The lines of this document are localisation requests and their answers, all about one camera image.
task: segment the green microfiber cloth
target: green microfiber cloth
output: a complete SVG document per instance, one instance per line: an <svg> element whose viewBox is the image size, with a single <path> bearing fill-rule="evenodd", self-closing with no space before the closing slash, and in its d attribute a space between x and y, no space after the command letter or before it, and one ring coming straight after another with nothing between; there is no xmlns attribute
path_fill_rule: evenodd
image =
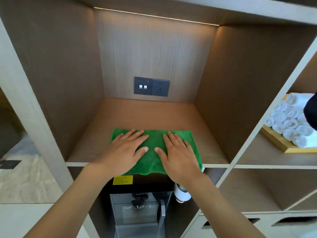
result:
<svg viewBox="0 0 317 238"><path fill-rule="evenodd" d="M111 140L114 140L119 134L127 133L128 129L114 129ZM203 168L203 164L198 152L196 143L194 141L191 131L170 131L173 134L178 134L182 140L186 140L193 148L194 154L199 164L200 170ZM150 173L162 173L166 175L162 162L159 156L154 151L155 147L159 147L167 154L167 148L164 143L163 134L167 134L165 130L145 130L143 135L150 135L139 148L147 146L149 151L137 162L137 164L130 169L125 175L148 175Z"/></svg>

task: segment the cabinet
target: cabinet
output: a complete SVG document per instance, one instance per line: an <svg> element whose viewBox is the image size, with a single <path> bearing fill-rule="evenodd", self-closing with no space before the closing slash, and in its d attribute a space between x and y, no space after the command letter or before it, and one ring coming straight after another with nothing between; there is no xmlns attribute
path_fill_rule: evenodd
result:
<svg viewBox="0 0 317 238"><path fill-rule="evenodd" d="M191 130L238 210L289 212L313 198L316 157L258 132L289 90L317 89L316 16L273 0L0 0L0 87L62 191L114 128ZM170 80L169 95L134 94L135 76ZM199 213L172 203L166 237Z"/></svg>

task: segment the bamboo tray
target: bamboo tray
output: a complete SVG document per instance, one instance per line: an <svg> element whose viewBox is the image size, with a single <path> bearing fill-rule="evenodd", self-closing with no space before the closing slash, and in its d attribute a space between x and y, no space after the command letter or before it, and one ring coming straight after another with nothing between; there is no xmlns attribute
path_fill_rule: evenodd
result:
<svg viewBox="0 0 317 238"><path fill-rule="evenodd" d="M299 148L291 141L288 141L283 135L278 134L272 128L263 125L260 132L264 134L273 144L275 144L284 153L317 153L317 148Z"/></svg>

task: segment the white towel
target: white towel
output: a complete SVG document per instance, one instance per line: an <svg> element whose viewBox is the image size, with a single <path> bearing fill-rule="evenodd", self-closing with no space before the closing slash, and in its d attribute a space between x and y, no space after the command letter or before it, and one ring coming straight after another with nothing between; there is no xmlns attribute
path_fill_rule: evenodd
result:
<svg viewBox="0 0 317 238"><path fill-rule="evenodd" d="M282 100L275 108L275 112L284 112L287 108L288 104L286 101Z"/></svg>
<svg viewBox="0 0 317 238"><path fill-rule="evenodd" d="M284 130L283 136L288 141L292 141L296 136L298 136L298 133L293 128L287 128Z"/></svg>
<svg viewBox="0 0 317 238"><path fill-rule="evenodd" d="M298 126L297 120L293 118L287 118L283 124L286 128L296 128Z"/></svg>
<svg viewBox="0 0 317 238"><path fill-rule="evenodd" d="M297 133L299 133L299 135L303 135L303 136L311 136L314 134L317 135L317 131L314 130L307 122L299 123L299 125L297 126L297 128L295 128L295 130Z"/></svg>
<svg viewBox="0 0 317 238"><path fill-rule="evenodd" d="M264 122L264 124L266 126L272 127L272 125L274 124L275 120L272 116L268 116Z"/></svg>
<svg viewBox="0 0 317 238"><path fill-rule="evenodd" d="M293 138L293 144L300 148L314 148L317 147L317 135L311 135L311 136L296 136Z"/></svg>
<svg viewBox="0 0 317 238"><path fill-rule="evenodd" d="M272 125L272 129L277 132L278 134L283 134L284 130L285 130L285 125L283 123L278 123L275 122Z"/></svg>
<svg viewBox="0 0 317 238"><path fill-rule="evenodd" d="M302 112L303 112L303 109L299 107L294 107L292 105L288 105L286 110L284 111L287 118L294 118L294 119L296 119Z"/></svg>
<svg viewBox="0 0 317 238"><path fill-rule="evenodd" d="M306 122L307 122L304 113L301 113L301 114L297 117L297 121L298 121L299 123L306 123Z"/></svg>
<svg viewBox="0 0 317 238"><path fill-rule="evenodd" d="M275 112L272 117L278 123L283 123L287 118L286 114L283 112Z"/></svg>
<svg viewBox="0 0 317 238"><path fill-rule="evenodd" d="M286 102L289 105L296 105L303 109L313 95L314 94L290 93L286 98Z"/></svg>

